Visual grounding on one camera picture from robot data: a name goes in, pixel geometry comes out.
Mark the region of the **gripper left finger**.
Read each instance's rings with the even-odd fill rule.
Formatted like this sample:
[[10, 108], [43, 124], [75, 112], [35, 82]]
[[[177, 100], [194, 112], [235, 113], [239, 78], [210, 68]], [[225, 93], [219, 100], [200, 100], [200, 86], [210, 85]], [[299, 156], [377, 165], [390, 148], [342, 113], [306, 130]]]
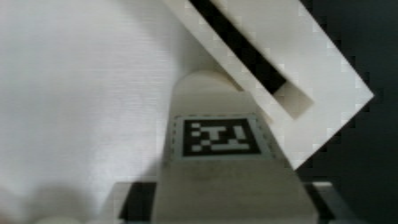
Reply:
[[120, 182], [109, 198], [109, 224], [152, 224], [155, 182]]

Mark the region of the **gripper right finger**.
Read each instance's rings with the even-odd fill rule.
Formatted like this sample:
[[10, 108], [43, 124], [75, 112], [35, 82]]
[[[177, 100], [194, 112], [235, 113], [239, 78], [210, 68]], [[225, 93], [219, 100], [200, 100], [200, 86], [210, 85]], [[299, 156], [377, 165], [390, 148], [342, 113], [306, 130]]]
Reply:
[[319, 211], [319, 224], [356, 224], [356, 214], [331, 182], [306, 182], [305, 187]]

